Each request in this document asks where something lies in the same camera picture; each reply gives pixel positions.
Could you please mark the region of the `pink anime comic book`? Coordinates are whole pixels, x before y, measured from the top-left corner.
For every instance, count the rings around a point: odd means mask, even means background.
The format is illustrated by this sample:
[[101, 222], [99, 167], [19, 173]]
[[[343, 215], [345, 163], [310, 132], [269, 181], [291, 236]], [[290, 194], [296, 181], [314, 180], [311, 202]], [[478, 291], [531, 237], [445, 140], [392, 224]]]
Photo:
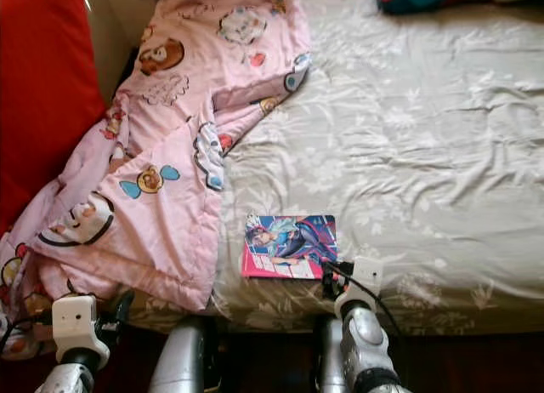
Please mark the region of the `pink anime comic book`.
[[249, 215], [241, 275], [248, 279], [321, 280], [338, 261], [334, 215]]

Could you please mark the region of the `silver left robot leg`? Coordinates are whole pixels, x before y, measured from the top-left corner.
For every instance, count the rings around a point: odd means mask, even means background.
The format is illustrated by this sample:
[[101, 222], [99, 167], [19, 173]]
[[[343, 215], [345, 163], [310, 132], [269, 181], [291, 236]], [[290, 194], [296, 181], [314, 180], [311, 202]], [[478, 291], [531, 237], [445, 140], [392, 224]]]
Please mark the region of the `silver left robot leg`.
[[148, 393], [206, 393], [213, 331], [210, 316], [187, 316], [168, 332]]

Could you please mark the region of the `silver robot leg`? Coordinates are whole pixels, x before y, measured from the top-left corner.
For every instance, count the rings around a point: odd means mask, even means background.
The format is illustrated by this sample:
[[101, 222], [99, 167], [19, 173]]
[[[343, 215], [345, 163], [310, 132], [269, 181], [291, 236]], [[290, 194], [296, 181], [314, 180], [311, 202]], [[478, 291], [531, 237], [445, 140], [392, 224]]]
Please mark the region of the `silver robot leg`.
[[210, 316], [187, 316], [168, 332], [148, 393], [206, 393], [213, 331]]
[[342, 322], [334, 316], [322, 316], [315, 327], [319, 349], [314, 367], [315, 393], [349, 393], [343, 376]]

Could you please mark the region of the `silver right robot leg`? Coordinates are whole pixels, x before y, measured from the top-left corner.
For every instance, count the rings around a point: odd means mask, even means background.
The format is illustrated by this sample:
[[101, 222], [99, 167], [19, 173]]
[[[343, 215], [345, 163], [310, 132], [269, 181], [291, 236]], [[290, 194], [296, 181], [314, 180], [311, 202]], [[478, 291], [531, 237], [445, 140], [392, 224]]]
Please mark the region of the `silver right robot leg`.
[[319, 349], [314, 367], [315, 393], [349, 393], [343, 376], [342, 322], [334, 316], [322, 316], [315, 327]]

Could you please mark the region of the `bed with grey floral sheet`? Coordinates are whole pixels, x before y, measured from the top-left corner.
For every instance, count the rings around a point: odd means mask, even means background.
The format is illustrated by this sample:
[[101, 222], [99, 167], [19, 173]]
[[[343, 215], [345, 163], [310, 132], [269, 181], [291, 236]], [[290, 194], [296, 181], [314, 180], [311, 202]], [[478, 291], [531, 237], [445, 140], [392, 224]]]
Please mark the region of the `bed with grey floral sheet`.
[[409, 335], [544, 331], [544, 3], [302, 0], [312, 67], [228, 155], [210, 311], [306, 332], [315, 282], [245, 279], [250, 214], [330, 214]]

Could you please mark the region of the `pink cartoon print blanket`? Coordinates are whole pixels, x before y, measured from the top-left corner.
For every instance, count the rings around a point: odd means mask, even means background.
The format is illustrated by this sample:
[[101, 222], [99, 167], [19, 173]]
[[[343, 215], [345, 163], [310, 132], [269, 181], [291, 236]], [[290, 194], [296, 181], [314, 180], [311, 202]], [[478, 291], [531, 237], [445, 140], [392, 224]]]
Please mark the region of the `pink cartoon print blanket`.
[[158, 1], [131, 75], [3, 235], [3, 358], [49, 349], [30, 319], [63, 297], [207, 308], [225, 157], [302, 85], [310, 47], [302, 0]]

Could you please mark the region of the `long red cushion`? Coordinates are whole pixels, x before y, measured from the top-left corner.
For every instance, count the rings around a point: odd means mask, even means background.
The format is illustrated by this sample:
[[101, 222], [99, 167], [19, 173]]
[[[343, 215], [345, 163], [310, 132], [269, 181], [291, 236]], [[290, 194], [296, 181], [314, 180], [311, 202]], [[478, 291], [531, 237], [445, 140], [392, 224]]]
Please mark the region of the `long red cushion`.
[[104, 113], [84, 0], [0, 0], [0, 227]]

